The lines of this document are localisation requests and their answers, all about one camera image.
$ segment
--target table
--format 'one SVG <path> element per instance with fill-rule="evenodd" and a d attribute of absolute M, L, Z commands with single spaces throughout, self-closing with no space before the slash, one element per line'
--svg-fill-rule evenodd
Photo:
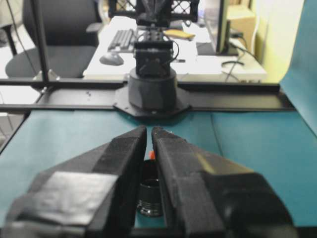
<path fill-rule="evenodd" d="M 99 34 L 100 44 L 84 71 L 84 79 L 104 79 L 104 80 L 124 80 L 125 74 L 135 67 L 135 59 L 132 54 L 120 54 L 124 59 L 122 66 L 103 65 L 99 59 L 107 52 L 108 46 L 114 38 L 117 30 L 136 29 L 135 20 L 127 17 L 114 17 L 109 25 L 105 26 Z M 190 27 L 183 26 L 184 31 L 195 34 L 192 41 L 176 40 L 180 46 L 179 59 L 185 59 L 185 63 L 171 63 L 178 75 L 178 81 L 194 82 L 224 82 L 232 65 L 224 67 L 221 64 L 225 61 L 237 60 L 237 57 L 217 57 L 217 56 L 197 56 L 196 42 L 210 42 L 206 28 L 200 28 L 196 24 Z M 243 47 L 238 40 L 232 40 L 234 44 Z M 262 66 L 250 55 L 245 55 L 241 61 L 245 66 L 236 65 L 233 75 L 239 81 L 262 82 L 266 79 L 267 73 Z M 229 78 L 228 82 L 236 82 L 234 78 Z"/>

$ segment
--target teal surface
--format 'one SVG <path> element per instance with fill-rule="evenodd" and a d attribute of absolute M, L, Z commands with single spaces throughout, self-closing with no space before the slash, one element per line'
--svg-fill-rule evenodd
<path fill-rule="evenodd" d="M 281 82 L 293 105 L 317 135 L 317 1 L 305 0 L 289 71 Z"/>
<path fill-rule="evenodd" d="M 186 113 L 170 121 L 137 121 L 118 112 L 32 112 L 0 155 L 0 226 L 12 200 L 41 170 L 132 130 L 161 125 L 213 153 L 266 176 L 296 225 L 317 225 L 317 139 L 300 115 L 288 113 Z M 136 226 L 162 226 L 138 215 Z"/>
<path fill-rule="evenodd" d="M 317 138 L 298 113 L 213 115 L 224 156 L 263 174 L 297 226 L 317 226 Z"/>

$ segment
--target computer mouse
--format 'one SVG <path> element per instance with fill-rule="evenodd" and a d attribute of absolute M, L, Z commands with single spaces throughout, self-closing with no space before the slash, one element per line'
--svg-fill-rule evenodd
<path fill-rule="evenodd" d="M 114 65 L 114 66 L 120 66 L 123 65 L 124 60 L 121 58 L 121 56 L 116 52 L 108 52 L 104 56 L 100 58 L 100 63 L 106 64 L 106 65 Z"/>

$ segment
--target small black cylinder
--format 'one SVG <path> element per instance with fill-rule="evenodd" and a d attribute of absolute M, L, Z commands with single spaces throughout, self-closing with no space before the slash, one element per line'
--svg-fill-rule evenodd
<path fill-rule="evenodd" d="M 167 77 L 140 77 L 134 68 L 128 83 L 129 102 L 148 111 L 170 111 L 176 105 L 176 72 Z"/>
<path fill-rule="evenodd" d="M 154 160 L 143 162 L 142 178 L 140 183 L 138 211 L 147 217 L 163 215 L 158 172 Z"/>

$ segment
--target wall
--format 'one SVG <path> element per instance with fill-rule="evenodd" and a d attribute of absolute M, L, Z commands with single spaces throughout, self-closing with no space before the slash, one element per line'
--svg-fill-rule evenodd
<path fill-rule="evenodd" d="M 256 55 L 266 71 L 266 82 L 279 82 L 288 70 L 305 0 L 253 0 L 260 16 Z"/>

